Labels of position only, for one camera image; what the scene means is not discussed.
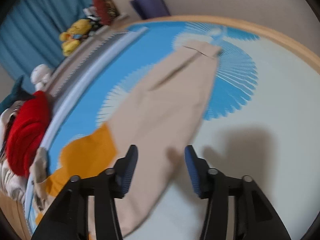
bed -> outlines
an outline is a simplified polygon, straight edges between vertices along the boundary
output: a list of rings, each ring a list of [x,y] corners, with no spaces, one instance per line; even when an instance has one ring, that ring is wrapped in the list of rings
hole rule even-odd
[[[304,239],[313,239],[320,211],[320,58],[274,30],[223,17],[175,16],[125,29],[113,30],[116,39],[101,44],[81,68],[58,71],[69,71],[68,78],[56,74],[47,86],[54,102],[42,142],[49,173],[59,168],[61,149],[107,120],[154,64],[187,40],[207,41],[223,50],[192,145],[226,175],[254,177],[292,240],[308,230]],[[29,178],[24,210],[32,233],[31,201]],[[127,239],[196,239],[205,206],[193,194],[182,166],[150,217]]]

screw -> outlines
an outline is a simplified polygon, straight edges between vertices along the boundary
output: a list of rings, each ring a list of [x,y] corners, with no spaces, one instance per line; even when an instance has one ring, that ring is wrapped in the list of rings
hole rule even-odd
[[[219,171],[217,169],[215,169],[215,168],[211,168],[211,169],[208,170],[208,173],[210,175],[217,175],[219,173]]]
[[[244,181],[246,181],[246,182],[251,182],[251,181],[253,181],[253,178],[252,178],[251,176],[248,176],[248,175],[243,176],[242,179],[243,179]]]
[[[70,181],[71,182],[76,182],[80,179],[80,177],[78,175],[73,175],[71,178],[70,178]]]
[[[105,173],[108,174],[108,175],[111,175],[111,174],[115,173],[115,170],[113,168],[108,168],[108,169],[105,170]]]

purple object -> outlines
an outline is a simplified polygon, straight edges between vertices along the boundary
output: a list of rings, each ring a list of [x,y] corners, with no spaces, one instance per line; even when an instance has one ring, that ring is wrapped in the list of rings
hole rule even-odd
[[[132,0],[130,3],[142,20],[170,16],[163,0]]]

white stuffed toy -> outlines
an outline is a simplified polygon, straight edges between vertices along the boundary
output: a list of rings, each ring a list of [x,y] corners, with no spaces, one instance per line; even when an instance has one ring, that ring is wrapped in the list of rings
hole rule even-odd
[[[35,85],[36,91],[43,90],[45,84],[50,80],[52,71],[46,64],[36,66],[30,76],[32,84]]]

curtain fold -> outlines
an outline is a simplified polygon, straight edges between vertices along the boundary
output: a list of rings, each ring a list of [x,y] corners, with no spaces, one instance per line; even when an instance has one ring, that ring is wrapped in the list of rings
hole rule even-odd
[[[84,18],[92,0],[17,0],[0,26],[0,65],[23,87],[34,91],[32,70],[39,64],[55,69],[63,61],[59,34]]]

